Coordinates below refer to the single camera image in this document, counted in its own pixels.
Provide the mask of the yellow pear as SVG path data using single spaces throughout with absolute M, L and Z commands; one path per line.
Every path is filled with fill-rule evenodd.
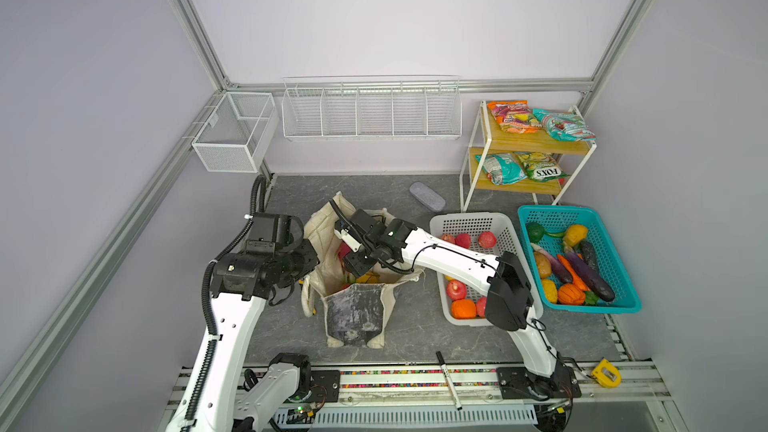
M 356 280 L 357 284 L 378 284 L 380 277 L 377 274 L 368 273 Z

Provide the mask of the cream canvas grocery bag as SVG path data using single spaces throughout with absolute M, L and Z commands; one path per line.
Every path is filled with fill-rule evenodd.
M 358 278 L 346 272 L 337 257 L 342 243 L 334 233 L 337 220 L 332 207 L 325 205 L 312 214 L 304 228 L 319 258 L 318 266 L 303 279 L 304 315 L 313 316 L 319 304 L 324 307 L 330 347 L 381 349 L 386 345 L 386 327 L 396 305 L 396 288 L 419 281 L 425 269 L 417 266 L 412 273 L 400 275 L 376 265 L 368 273 L 377 274 L 380 282 L 357 284 Z

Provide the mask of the green bell pepper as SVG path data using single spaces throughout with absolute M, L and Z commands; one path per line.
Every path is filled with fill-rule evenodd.
M 530 222 L 526 224 L 526 232 L 528 234 L 529 241 L 532 244 L 539 243 L 546 235 L 546 229 L 539 223 Z

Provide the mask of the brown potato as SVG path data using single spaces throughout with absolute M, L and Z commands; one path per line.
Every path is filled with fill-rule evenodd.
M 552 275 L 551 263 L 548 257 L 540 252 L 533 254 L 536 267 L 541 279 L 548 279 Z

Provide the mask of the small orange pumpkin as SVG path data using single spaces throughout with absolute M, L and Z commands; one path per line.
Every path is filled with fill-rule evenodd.
M 564 284 L 557 291 L 558 302 L 568 306 L 582 306 L 586 301 L 586 293 L 574 284 Z

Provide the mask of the pink dragon fruit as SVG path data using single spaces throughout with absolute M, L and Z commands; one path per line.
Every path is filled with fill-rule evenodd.
M 351 252 L 352 249 L 346 243 L 342 242 L 339 249 L 337 250 L 337 257 L 339 261 L 342 262 L 344 258 Z

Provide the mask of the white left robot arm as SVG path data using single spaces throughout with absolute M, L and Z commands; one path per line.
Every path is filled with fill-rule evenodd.
M 255 325 L 263 311 L 293 292 L 319 264 L 303 222 L 265 211 L 266 178 L 250 193 L 246 224 L 210 260 L 201 286 L 205 334 L 169 431 L 260 431 L 288 400 L 312 394 L 309 358 L 280 353 L 262 377 L 243 370 Z

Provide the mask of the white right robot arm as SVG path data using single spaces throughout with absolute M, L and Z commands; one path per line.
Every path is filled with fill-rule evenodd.
M 523 358 L 525 370 L 508 385 L 515 398 L 581 396 L 573 368 L 546 336 L 540 295 L 516 254 L 474 252 L 401 219 L 385 224 L 361 209 L 347 216 L 333 199 L 329 205 L 337 216 L 335 235 L 351 248 L 343 263 L 355 276 L 376 265 L 401 275 L 423 267 L 457 279 L 486 298 L 485 318 L 509 334 Z

